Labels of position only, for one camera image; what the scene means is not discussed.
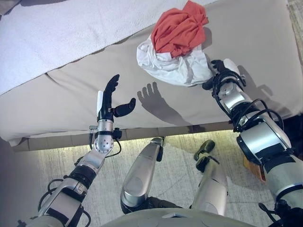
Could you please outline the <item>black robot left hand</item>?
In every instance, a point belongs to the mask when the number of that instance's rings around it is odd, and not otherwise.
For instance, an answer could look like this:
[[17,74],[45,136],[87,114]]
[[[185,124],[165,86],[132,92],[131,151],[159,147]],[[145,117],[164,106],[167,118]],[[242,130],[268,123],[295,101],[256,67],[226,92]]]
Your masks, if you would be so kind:
[[123,117],[130,114],[136,105],[136,99],[132,98],[129,103],[112,107],[112,94],[116,90],[119,81],[119,74],[114,75],[107,83],[105,90],[102,92],[102,104],[97,107],[97,121],[102,119],[114,121],[114,117]]

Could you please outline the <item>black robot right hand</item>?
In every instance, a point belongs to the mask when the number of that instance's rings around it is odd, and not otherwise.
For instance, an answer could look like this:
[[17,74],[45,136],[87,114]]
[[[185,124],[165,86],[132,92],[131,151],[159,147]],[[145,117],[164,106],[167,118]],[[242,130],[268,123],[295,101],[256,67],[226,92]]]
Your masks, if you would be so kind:
[[218,86],[226,79],[240,80],[240,73],[237,70],[236,65],[229,59],[225,60],[212,60],[210,61],[212,69],[216,74],[213,75],[207,82],[202,84],[204,90],[210,90],[215,86]]

